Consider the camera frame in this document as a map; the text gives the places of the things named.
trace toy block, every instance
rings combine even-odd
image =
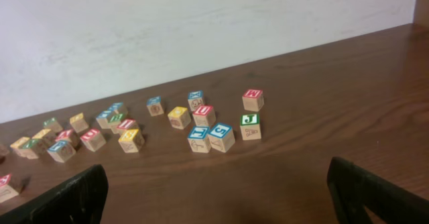
[[[223,123],[216,124],[209,131],[208,138],[212,148],[224,153],[235,144],[233,128]]]
[[[97,151],[99,148],[106,144],[106,140],[98,129],[90,129],[82,137],[80,137],[83,144],[87,149],[92,152]]]
[[[55,117],[43,122],[43,127],[46,129],[52,129],[54,133],[59,133],[63,130],[62,126],[58,123]]]
[[[152,117],[164,114],[164,106],[161,102],[161,97],[154,97],[147,100],[146,106],[147,109],[149,109],[149,113]]]
[[[0,177],[0,203],[3,203],[20,194],[23,181],[12,174]]]
[[[21,152],[30,160],[39,158],[48,148],[42,139],[31,139],[21,147]]]
[[[83,113],[79,113],[76,116],[70,118],[70,124],[76,133],[80,133],[89,128],[89,125],[86,123]]]
[[[60,140],[65,140],[70,143],[73,148],[77,148],[79,144],[79,138],[76,132],[73,129],[62,131],[60,135],[55,139],[56,142]]]
[[[261,126],[259,114],[248,114],[241,116],[240,129],[243,140],[261,139]]]
[[[123,103],[113,103],[107,110],[111,110],[115,114],[120,114],[120,113],[128,114],[127,107]]]
[[[128,129],[139,129],[140,126],[134,119],[126,119],[122,121],[117,127],[119,134],[125,133]]]
[[[188,109],[185,107],[175,107],[173,111],[168,114],[168,119],[172,127],[176,129],[184,129],[191,122]]]
[[[48,149],[48,153],[55,161],[65,163],[73,155],[75,155],[76,150],[74,150],[70,142],[66,140],[60,140]]]
[[[140,129],[129,129],[119,138],[119,144],[125,153],[137,153],[144,143]]]
[[[46,144],[46,147],[49,148],[55,144],[56,134],[52,129],[42,129],[40,132],[33,136],[33,139],[42,139]]]
[[[10,147],[19,157],[25,157],[25,154],[21,151],[21,147],[28,143],[29,140],[29,137],[22,137],[15,143],[11,144]]]
[[[199,106],[204,105],[204,96],[202,91],[189,93],[188,102],[191,111],[195,111]]]
[[[209,153],[212,146],[208,139],[208,127],[194,127],[189,133],[188,142],[190,148],[196,153]]]
[[[215,110],[212,106],[201,105],[192,115],[197,126],[210,127],[216,122]]]
[[[114,114],[114,112],[112,110],[106,110],[97,116],[96,120],[102,129],[109,129],[110,128],[109,119],[112,118],[113,114]]]
[[[244,109],[248,111],[259,111],[263,106],[262,90],[249,89],[243,95]]]
[[[110,119],[109,126],[110,126],[110,129],[112,129],[113,133],[119,133],[119,130],[117,129],[117,127],[122,123],[122,121],[125,118],[127,118],[127,114],[126,113],[120,113],[120,114],[114,115]]]

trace white wall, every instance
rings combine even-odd
[[[0,122],[411,23],[414,1],[0,0]]]

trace green block face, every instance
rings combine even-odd
[[[259,114],[248,114],[241,116],[240,126],[259,124]]]
[[[122,120],[124,120],[124,118],[125,118],[125,114],[123,114],[123,113],[116,114],[115,116],[113,116],[110,119],[109,123],[113,123],[113,122],[116,122],[116,121],[122,121]]]
[[[33,146],[35,146],[39,141],[40,141],[40,139],[30,139],[28,141],[28,143],[24,144],[21,148],[22,149],[30,149]]]
[[[51,124],[51,123],[53,123],[53,122],[55,122],[56,121],[56,118],[55,117],[53,117],[53,118],[51,118],[51,119],[48,119],[48,120],[46,120],[45,122],[43,122],[43,126],[44,127],[46,127],[46,126],[48,126],[49,124]]]

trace wooden table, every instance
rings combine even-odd
[[[264,91],[263,138],[244,142],[241,96],[250,88]],[[150,97],[161,95],[171,111],[187,107],[187,93],[195,90],[204,91],[219,122],[234,128],[237,142],[226,154],[192,153],[186,140],[191,126],[173,129],[166,115],[147,112]],[[0,213],[102,164],[110,186],[103,223],[335,223],[326,187],[333,156],[429,199],[424,27],[404,25],[4,123],[1,140],[32,136],[52,116],[68,125],[81,111],[99,128],[95,116],[118,101],[143,129],[146,145],[139,154],[125,154],[119,136],[103,131],[105,147],[95,153],[81,148],[65,164],[47,154],[39,160],[9,155],[0,174],[31,180],[20,197],[0,205]]]

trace wooden alphabet block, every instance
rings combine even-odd
[[[172,127],[176,129],[184,129],[191,122],[188,109],[185,107],[175,107],[168,114],[168,119]]]
[[[55,161],[65,163],[75,155],[76,150],[70,145],[70,142],[60,140],[48,149],[48,153]]]
[[[233,128],[223,123],[216,124],[208,133],[208,138],[212,148],[224,153],[235,144]]]
[[[54,133],[59,133],[63,130],[62,126],[58,123],[55,117],[43,122],[43,127],[46,129],[52,129]]]
[[[127,115],[125,113],[120,113],[120,114],[116,114],[114,115],[110,121],[109,121],[109,126],[110,129],[112,129],[113,133],[119,133],[119,130],[117,129],[117,127],[122,123],[122,121],[127,117]]]
[[[263,93],[261,90],[249,89],[243,95],[244,109],[248,111],[259,111],[263,106]]]
[[[96,120],[102,129],[110,128],[109,119],[112,118],[113,114],[114,112],[112,110],[106,110],[97,116]]]
[[[128,114],[128,109],[123,103],[113,103],[107,110],[113,111],[114,114]]]
[[[149,109],[150,115],[157,116],[164,114],[164,106],[161,102],[161,97],[154,97],[147,100],[147,109]]]
[[[70,124],[76,133],[80,133],[89,128],[89,125],[86,123],[83,113],[79,113],[78,115],[71,117]]]
[[[23,181],[12,174],[0,178],[0,203],[20,194]]]
[[[216,122],[215,110],[212,106],[201,105],[192,115],[197,126],[210,127]]]
[[[240,129],[243,140],[261,139],[261,126],[259,114],[248,114],[241,116]]]
[[[129,129],[119,138],[119,144],[125,153],[137,153],[144,143],[140,129]]]
[[[202,91],[189,93],[188,102],[191,111],[195,111],[199,106],[204,105],[204,96]]]
[[[21,152],[29,160],[33,160],[39,158],[42,154],[45,154],[47,149],[48,148],[42,139],[31,139],[21,147]]]
[[[196,153],[209,153],[212,146],[208,139],[208,127],[194,127],[189,133],[188,142],[190,148]]]
[[[28,141],[29,137],[21,137],[15,143],[11,144],[11,148],[19,157],[25,157],[25,154],[21,151],[21,149],[22,146],[28,143]]]
[[[125,133],[128,129],[139,129],[139,124],[136,122],[136,120],[133,119],[126,119],[122,121],[121,124],[119,124],[117,127],[117,130],[119,134]]]
[[[40,132],[33,136],[33,139],[42,139],[46,144],[46,147],[49,148],[55,144],[56,134],[52,129],[42,129]]]
[[[80,137],[83,144],[87,149],[92,152],[97,151],[99,148],[106,144],[106,140],[98,129],[90,129],[82,137]]]
[[[59,142],[60,140],[65,140],[69,142],[73,148],[77,148],[79,145],[78,135],[73,129],[62,131],[60,135],[58,135],[58,137],[55,139],[56,142]]]

